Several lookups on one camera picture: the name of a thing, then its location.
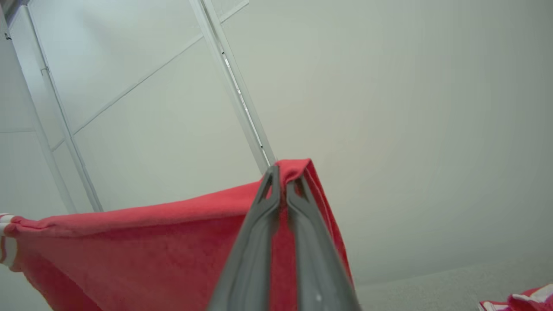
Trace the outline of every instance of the red towel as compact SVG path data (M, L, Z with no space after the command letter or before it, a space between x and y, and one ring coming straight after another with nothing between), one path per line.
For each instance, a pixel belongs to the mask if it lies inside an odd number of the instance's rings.
M507 302L481 301L480 311L553 311L553 284L512 294Z
M305 173L346 270L340 232L311 160L281 160L285 184ZM11 270L23 272L55 311L204 310L260 182L198 198L118 211L19 216ZM296 310L294 237L286 212L273 238L271 310ZM2 261L10 243L2 238Z

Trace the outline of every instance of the metal rod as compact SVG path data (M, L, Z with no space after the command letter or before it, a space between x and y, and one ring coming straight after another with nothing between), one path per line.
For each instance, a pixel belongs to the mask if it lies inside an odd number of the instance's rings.
M246 83L244 82L244 78L240 73L240 69L238 68L238 64L236 63L234 54L232 53L231 46L229 45L225 32L223 31L223 26L221 25L221 21L217 16L217 12L215 11L215 8L213 7L213 3L211 2L211 0L203 0L203 3L206 8L206 13L211 20L211 25L213 26L216 37L221 43L223 50L225 51L225 56L228 60L228 64L231 69L231 74L233 75L236 81L236 84L240 89L240 93L244 101L246 113L248 114L249 120L252 123L252 127L254 131L256 131L257 135L259 136L259 140L261 141L264 157L266 157L267 161L269 161L269 165L273 165L277 161L277 158L274 155L273 150L271 149L267 136L265 135L265 131L263 130L263 126L261 125L261 120L257 115L257 111L255 110L255 106L253 104L252 98L249 95L249 91L248 91L248 88L246 87Z
M0 16L0 23L1 23L2 20L4 19L4 16L3 16L3 13L0 15L2 15ZM19 66L19 62L17 60L17 54L15 52L15 47L13 46L12 42L9 42L8 45L11 46L11 48L8 48L10 50L8 51L8 53L12 54L10 55L12 61L15 61ZM25 77L23 76L23 71L20 69L19 71L10 72L8 74L10 74L10 79L18 79L20 81L20 84L24 85L24 87L21 87L21 90L25 92L25 97L26 97L25 98L26 100L24 100L25 108L27 109L29 116L31 118L31 122L33 123L34 132L36 133L36 137L38 139L40 149L42 150L44 159L46 160L46 164L48 165L48 168L50 168L50 172L52 173L52 177L54 178L54 182L56 184L56 187L58 188L61 201L64 203L65 208L67 208L67 211L70 214L76 214L77 209L75 208L75 204L73 204L73 200L71 199L71 195L69 194L67 185L65 184L64 179L61 176L58 165L56 164L56 160L54 159L54 155L52 154L52 151L50 151L48 138L46 137L46 133L44 132L44 128L42 127L42 123L40 123L40 118L38 117L38 113L36 112L36 107L33 104L31 93L27 87L27 82L25 81Z
M41 67L42 77L45 81L46 88L48 89L49 92L51 92L52 96L56 99L54 112L60 124L61 130L64 134L64 140L66 142L67 148L69 149L69 153L71 154L71 159L73 159L73 162L75 163L75 167L77 168L79 177L81 178L82 184L85 187L86 195L88 197L88 200L90 201L90 204L92 205L92 208L94 209L95 212L101 212L103 211L102 204L100 203L98 195L96 194L94 186L92 185L92 181L90 180L90 176L88 175L88 171L86 170L85 162L81 157L79 148L77 147L73 134L71 133L71 130L69 129L69 125L67 124L67 119L65 117L66 116L65 109L61 104L60 97L56 90L54 81L50 76L51 72L48 68L48 62L46 60L46 57L44 56L43 49L40 46L40 41L36 33L36 28L33 23L33 19L29 11L29 7L23 6L21 9L25 11L25 15L27 16L28 22L30 23L31 28L33 30L35 49L40 55L40 57L38 57L38 62L39 62L39 66Z
M252 151L259 171L263 174L269 168L269 163L266 160L265 154L263 152L264 146L260 146L260 143L257 140L257 135L255 134L255 126L253 123L250 122L248 112L246 109L244 109L240 94L238 93L238 90L234 85L232 73L230 71L230 68L226 64L225 57L223 55L223 52L225 52L226 54L226 51L220 49L220 42L217 39L217 35L215 34L210 19L207 16L206 11L204 10L204 5L202 4L201 0L190 0L190 4L192 6L192 9L194 10L194 14L196 16L198 24L200 25L200 29L204 34L207 45L211 50L211 55L213 56L217 67L219 67L221 73L225 78L226 83L224 83L224 85L232 99L234 112L238 117L238 121L242 127L242 131L246 136L246 140L248 141L249 147Z

